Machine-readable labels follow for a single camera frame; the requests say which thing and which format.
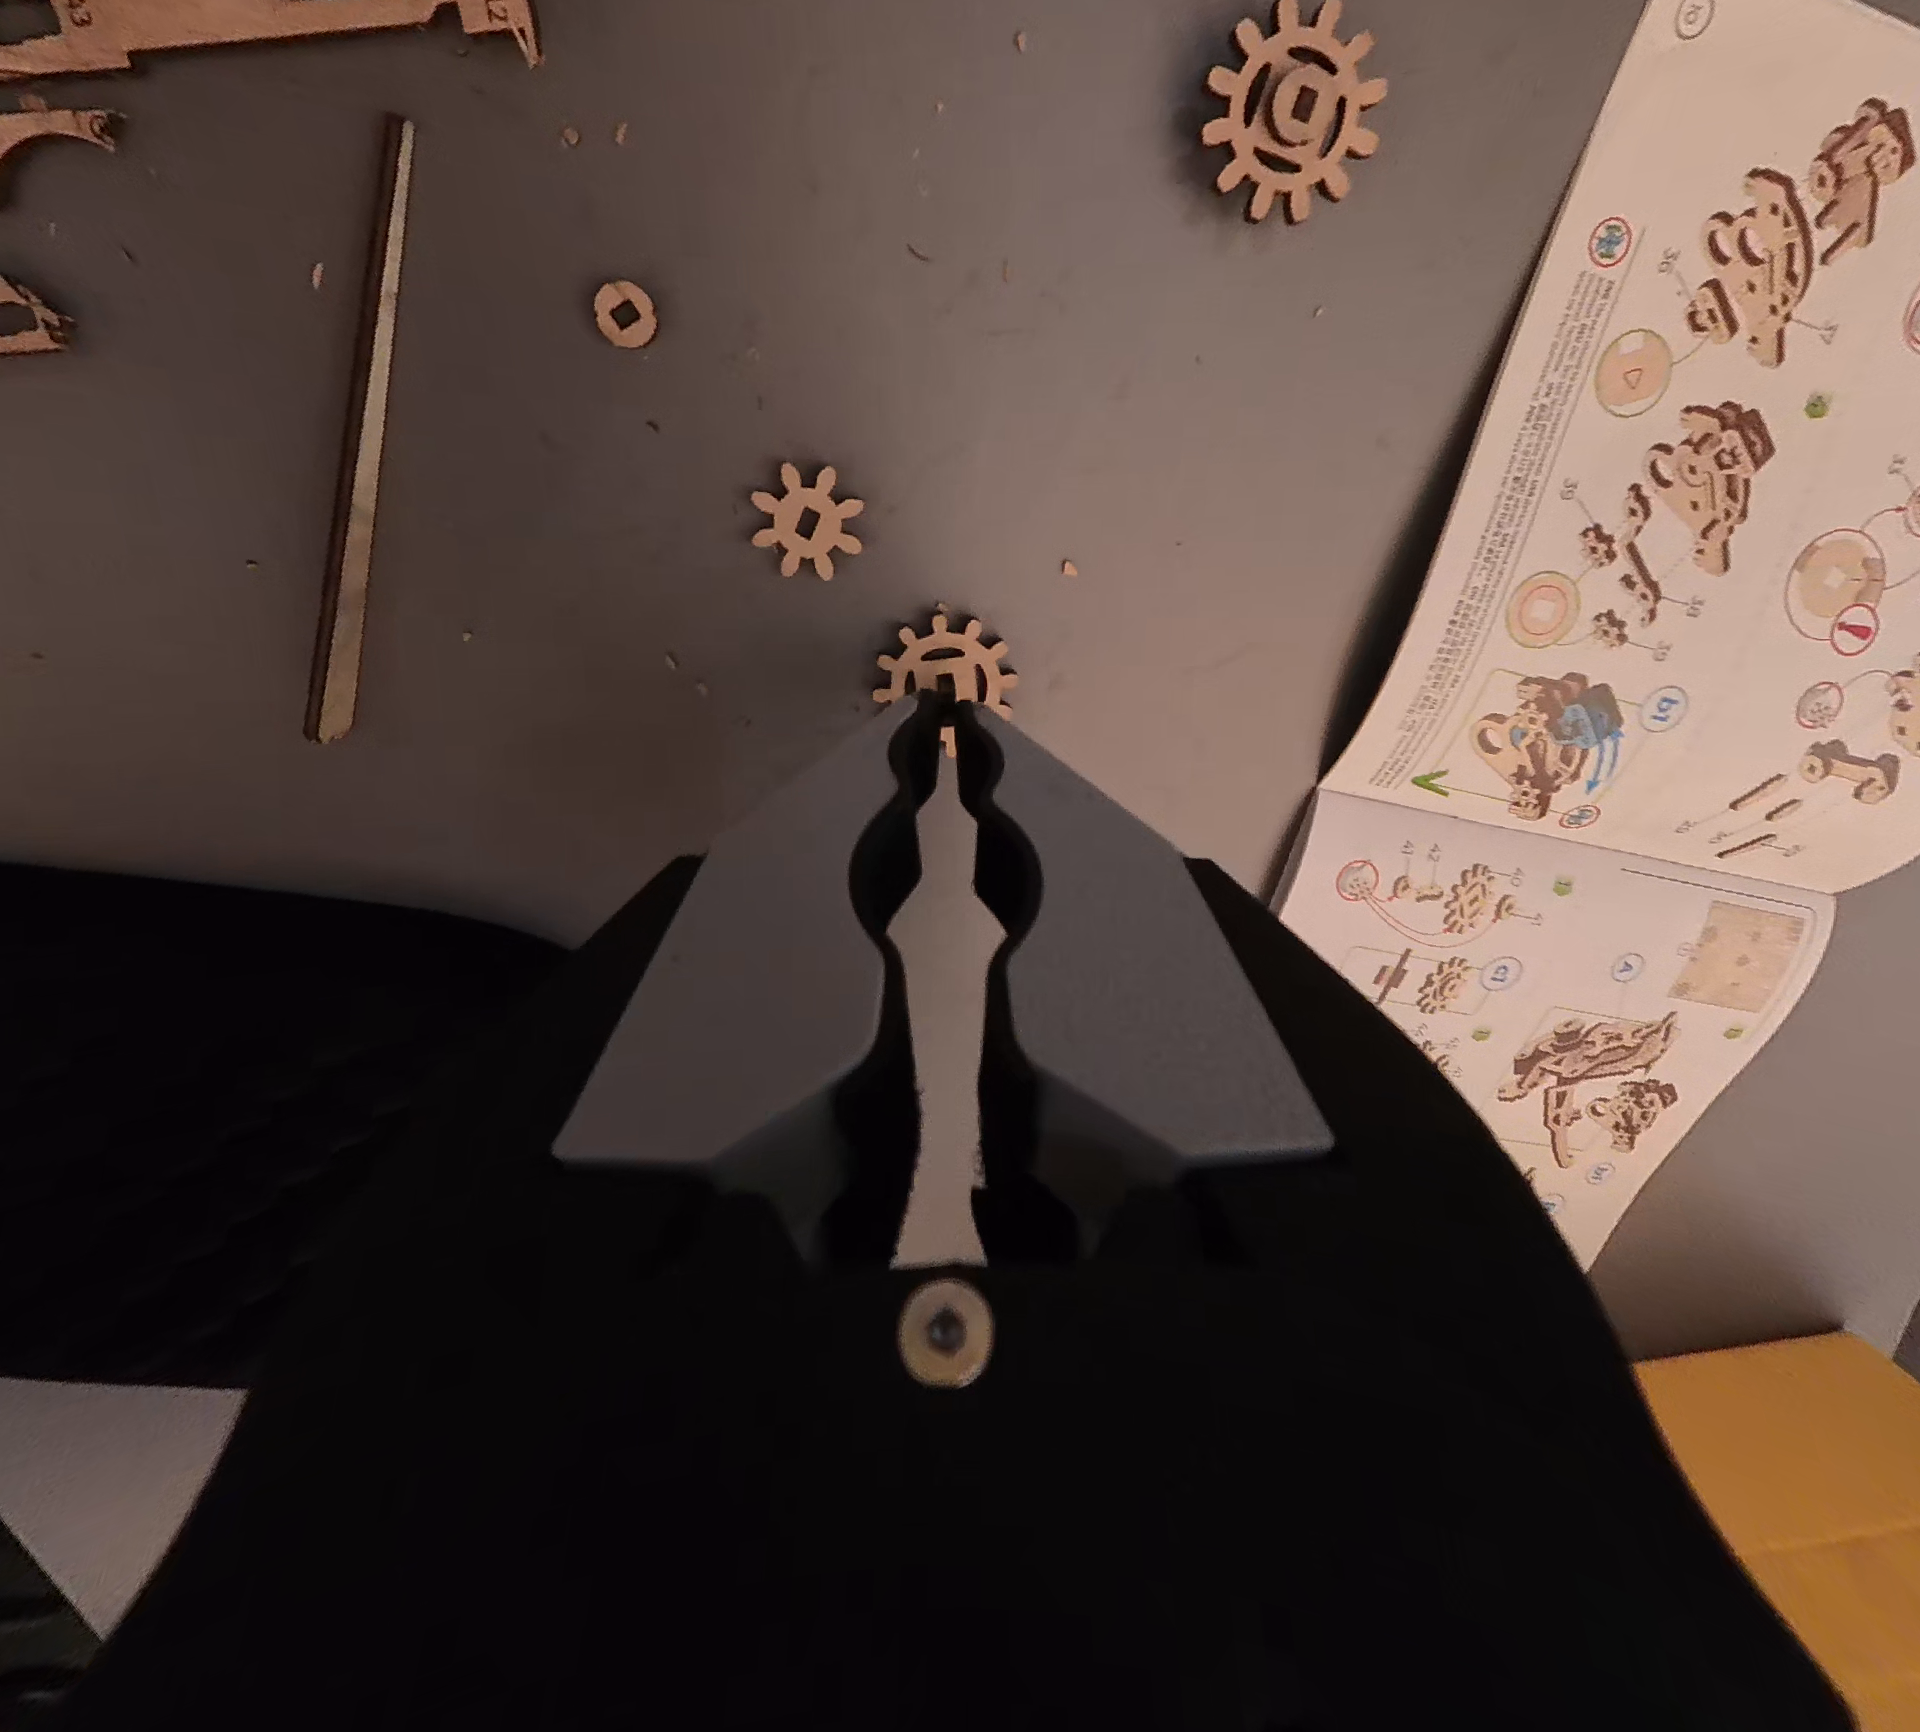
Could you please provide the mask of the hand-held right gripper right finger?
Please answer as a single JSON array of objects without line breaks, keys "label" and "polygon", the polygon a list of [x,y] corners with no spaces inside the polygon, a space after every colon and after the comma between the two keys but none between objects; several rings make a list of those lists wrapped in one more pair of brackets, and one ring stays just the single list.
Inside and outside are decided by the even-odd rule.
[{"label": "hand-held right gripper right finger", "polygon": [[978,1054],[989,1264],[1072,1264],[1140,1192],[1330,1155],[1184,856],[982,706],[954,706],[973,894],[1000,943]]}]

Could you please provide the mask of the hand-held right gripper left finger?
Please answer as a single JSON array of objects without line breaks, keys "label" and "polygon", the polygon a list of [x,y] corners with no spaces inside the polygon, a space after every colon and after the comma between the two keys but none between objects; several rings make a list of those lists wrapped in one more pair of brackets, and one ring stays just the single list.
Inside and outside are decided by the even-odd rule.
[{"label": "hand-held right gripper left finger", "polygon": [[921,881],[937,705],[900,702],[707,853],[556,1156],[763,1197],[803,1256],[887,1268],[921,1109],[894,923]]}]

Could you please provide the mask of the medium wooden gear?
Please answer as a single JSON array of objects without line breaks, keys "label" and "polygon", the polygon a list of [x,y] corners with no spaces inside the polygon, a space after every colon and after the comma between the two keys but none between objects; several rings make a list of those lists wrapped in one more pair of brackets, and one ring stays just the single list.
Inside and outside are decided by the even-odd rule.
[{"label": "medium wooden gear", "polygon": [[878,686],[873,702],[899,702],[933,694],[954,705],[973,705],[999,720],[1014,720],[1010,694],[1019,677],[1010,668],[1010,647],[989,633],[980,618],[968,618],[937,604],[923,629],[912,625],[896,634],[896,650],[876,657]]}]

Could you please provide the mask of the small wooden gear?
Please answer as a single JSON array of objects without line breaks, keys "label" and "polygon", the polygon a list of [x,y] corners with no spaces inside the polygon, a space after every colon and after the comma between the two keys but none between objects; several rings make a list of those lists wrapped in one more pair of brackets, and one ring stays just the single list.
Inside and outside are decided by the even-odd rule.
[{"label": "small wooden gear", "polygon": [[832,582],[843,561],[864,552],[857,533],[864,499],[843,491],[837,467],[803,469],[786,458],[772,485],[750,494],[750,504],[761,520],[750,546],[779,559],[780,579],[812,574]]}]

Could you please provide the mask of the dark cloth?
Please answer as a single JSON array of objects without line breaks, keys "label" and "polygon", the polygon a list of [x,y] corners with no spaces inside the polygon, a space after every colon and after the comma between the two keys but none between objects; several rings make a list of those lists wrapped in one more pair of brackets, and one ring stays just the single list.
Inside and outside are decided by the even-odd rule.
[{"label": "dark cloth", "polygon": [[423,1091],[566,954],[442,912],[5,862],[5,1380],[247,1386]]}]

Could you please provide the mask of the thin wooden stick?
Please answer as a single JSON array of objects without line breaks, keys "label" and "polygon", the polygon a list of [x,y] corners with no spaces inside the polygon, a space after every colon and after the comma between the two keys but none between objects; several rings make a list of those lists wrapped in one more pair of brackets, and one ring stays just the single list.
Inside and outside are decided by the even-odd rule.
[{"label": "thin wooden stick", "polygon": [[301,734],[314,744],[341,742],[356,724],[414,148],[414,124],[398,114],[388,114],[381,121],[378,196],[347,378],[343,454],[301,723]]}]

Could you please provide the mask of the paper instruction booklet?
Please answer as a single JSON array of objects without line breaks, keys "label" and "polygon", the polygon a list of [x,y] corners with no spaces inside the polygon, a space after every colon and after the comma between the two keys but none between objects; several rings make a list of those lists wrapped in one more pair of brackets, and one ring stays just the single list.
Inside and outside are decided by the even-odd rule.
[{"label": "paper instruction booklet", "polygon": [[1590,1270],[1917,851],[1917,36],[1645,0],[1280,922]]}]

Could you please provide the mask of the large wooden gear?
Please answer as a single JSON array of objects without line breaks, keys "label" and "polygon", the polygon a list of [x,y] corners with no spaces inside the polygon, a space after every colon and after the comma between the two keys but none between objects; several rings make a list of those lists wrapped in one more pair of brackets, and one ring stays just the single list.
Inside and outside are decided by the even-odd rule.
[{"label": "large wooden gear", "polygon": [[1202,146],[1227,153],[1215,193],[1242,196],[1252,226],[1280,215],[1298,228],[1315,206],[1338,206],[1351,167],[1379,148],[1369,114],[1385,102],[1388,79],[1369,69],[1375,36],[1346,34],[1341,0],[1314,14],[1275,0],[1270,18],[1236,24],[1234,46],[1236,64],[1213,64],[1205,79],[1215,115],[1202,124]]}]

